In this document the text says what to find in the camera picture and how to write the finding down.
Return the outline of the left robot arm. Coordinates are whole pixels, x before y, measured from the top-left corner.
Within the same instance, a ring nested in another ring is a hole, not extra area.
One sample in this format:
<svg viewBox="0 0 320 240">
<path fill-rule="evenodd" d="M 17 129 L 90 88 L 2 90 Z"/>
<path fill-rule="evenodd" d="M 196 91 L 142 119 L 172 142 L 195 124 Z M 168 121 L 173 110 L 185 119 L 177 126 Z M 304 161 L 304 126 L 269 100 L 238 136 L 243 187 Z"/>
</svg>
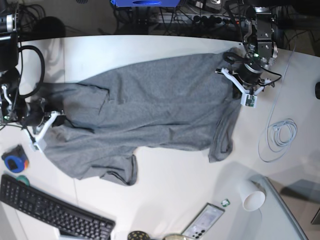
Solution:
<svg viewBox="0 0 320 240">
<path fill-rule="evenodd" d="M 271 4 L 262 0 L 227 0 L 224 8 L 231 22 L 240 34 L 245 55 L 224 52 L 223 60 L 235 69 L 217 68 L 217 74 L 225 76 L 233 83 L 234 92 L 240 104 L 255 107 L 258 94 L 265 87 L 275 86 L 282 75 L 270 70 L 278 57 L 278 47 L 274 40 L 274 17 Z"/>
</svg>

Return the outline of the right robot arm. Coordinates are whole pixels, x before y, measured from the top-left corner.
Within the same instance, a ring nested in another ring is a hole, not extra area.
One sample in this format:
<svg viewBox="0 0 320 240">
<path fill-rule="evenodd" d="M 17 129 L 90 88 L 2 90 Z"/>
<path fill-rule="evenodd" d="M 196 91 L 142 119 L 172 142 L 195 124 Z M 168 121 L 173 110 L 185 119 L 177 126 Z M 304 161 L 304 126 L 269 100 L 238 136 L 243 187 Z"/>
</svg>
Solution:
<svg viewBox="0 0 320 240">
<path fill-rule="evenodd" d="M 43 97 L 35 97 L 45 78 L 45 59 L 42 52 L 33 45 L 19 45 L 19 5 L 0 2 L 0 125 L 25 130 L 33 149 L 44 152 L 47 143 L 45 134 L 63 110 L 55 110 Z M 20 94 L 23 72 L 16 66 L 23 62 L 23 51 L 35 51 L 40 60 L 40 78 L 35 88 Z"/>
</svg>

